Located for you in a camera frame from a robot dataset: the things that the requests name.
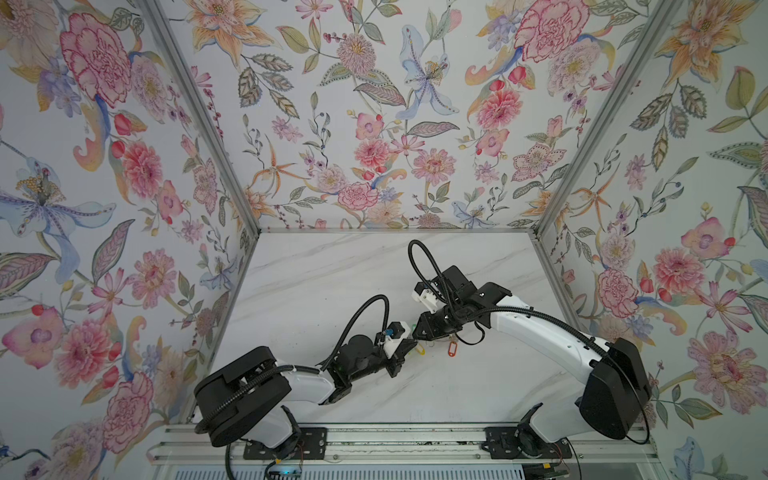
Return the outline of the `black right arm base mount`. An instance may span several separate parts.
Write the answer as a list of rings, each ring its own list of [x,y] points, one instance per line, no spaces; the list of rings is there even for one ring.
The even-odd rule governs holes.
[[[484,429],[485,440],[480,449],[489,453],[492,459],[500,460],[565,460],[573,452],[565,439],[546,443],[527,426],[497,426]]]

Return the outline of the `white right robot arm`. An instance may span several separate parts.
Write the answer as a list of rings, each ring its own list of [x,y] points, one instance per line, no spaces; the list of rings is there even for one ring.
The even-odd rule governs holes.
[[[539,448],[587,432],[625,440],[636,420],[647,417],[652,392],[632,342],[587,336],[496,283],[476,287],[455,266],[421,279],[412,297],[426,309],[415,339],[443,339],[467,324],[479,325],[525,343],[580,384],[560,400],[531,407],[514,431],[520,443]]]

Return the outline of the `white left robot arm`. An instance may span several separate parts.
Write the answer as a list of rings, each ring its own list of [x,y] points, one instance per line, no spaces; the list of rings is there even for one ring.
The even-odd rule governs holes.
[[[291,451],[303,432],[289,404],[335,404],[357,380],[381,371],[396,377],[418,345],[396,329],[399,325],[390,325],[375,339],[353,336],[320,366],[281,363],[270,348],[253,349],[195,387],[201,414],[195,432],[207,435],[214,447],[244,440],[275,452]]]

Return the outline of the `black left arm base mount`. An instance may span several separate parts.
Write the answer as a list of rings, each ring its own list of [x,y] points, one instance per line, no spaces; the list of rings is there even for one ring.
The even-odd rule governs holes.
[[[328,446],[328,429],[324,427],[299,427],[278,447],[269,448],[256,441],[248,441],[244,448],[243,459],[263,460],[324,460]]]

